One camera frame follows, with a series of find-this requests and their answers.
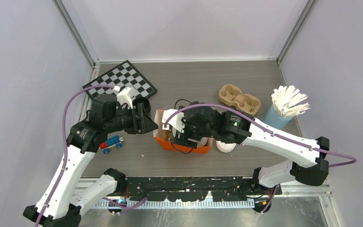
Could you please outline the orange paper bag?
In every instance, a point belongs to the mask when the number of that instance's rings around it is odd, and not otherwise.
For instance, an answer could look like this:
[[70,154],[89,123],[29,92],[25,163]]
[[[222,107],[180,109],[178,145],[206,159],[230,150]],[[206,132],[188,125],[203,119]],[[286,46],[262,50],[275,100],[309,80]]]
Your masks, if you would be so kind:
[[181,145],[173,144],[174,134],[172,130],[167,131],[162,129],[162,116],[163,112],[166,109],[157,109],[154,117],[154,122],[158,125],[158,129],[154,130],[153,137],[159,144],[159,146],[164,150],[171,150],[171,151],[179,151],[183,154],[189,153],[198,153],[198,154],[206,154],[212,148],[212,144],[214,139],[208,138],[207,144],[204,147],[197,147],[197,148],[188,148]]

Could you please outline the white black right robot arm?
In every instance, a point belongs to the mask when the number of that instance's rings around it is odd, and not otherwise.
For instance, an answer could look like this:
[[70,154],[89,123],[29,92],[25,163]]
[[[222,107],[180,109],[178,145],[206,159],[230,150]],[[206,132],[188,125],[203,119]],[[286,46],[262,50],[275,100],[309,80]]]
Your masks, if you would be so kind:
[[195,148],[191,140],[213,138],[226,144],[248,145],[273,152],[287,160],[270,167],[254,170],[251,189],[263,194],[278,184],[296,180],[320,186],[329,173],[325,160],[329,151],[328,138],[315,140],[294,136],[271,127],[261,120],[227,106],[194,102],[178,110],[165,111],[163,129],[175,129],[174,142]]

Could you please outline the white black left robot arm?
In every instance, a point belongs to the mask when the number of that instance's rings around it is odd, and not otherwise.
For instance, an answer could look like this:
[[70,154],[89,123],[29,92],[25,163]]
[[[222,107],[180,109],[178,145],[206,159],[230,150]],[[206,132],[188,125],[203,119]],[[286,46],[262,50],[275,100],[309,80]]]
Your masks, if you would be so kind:
[[110,133],[145,134],[158,129],[150,118],[147,98],[137,97],[130,106],[121,97],[99,95],[86,117],[73,125],[65,139],[64,154],[46,192],[35,204],[27,206],[23,216],[44,227],[77,227],[83,215],[109,194],[122,195],[127,188],[125,174],[109,168],[101,177],[75,194],[74,190],[88,163]]

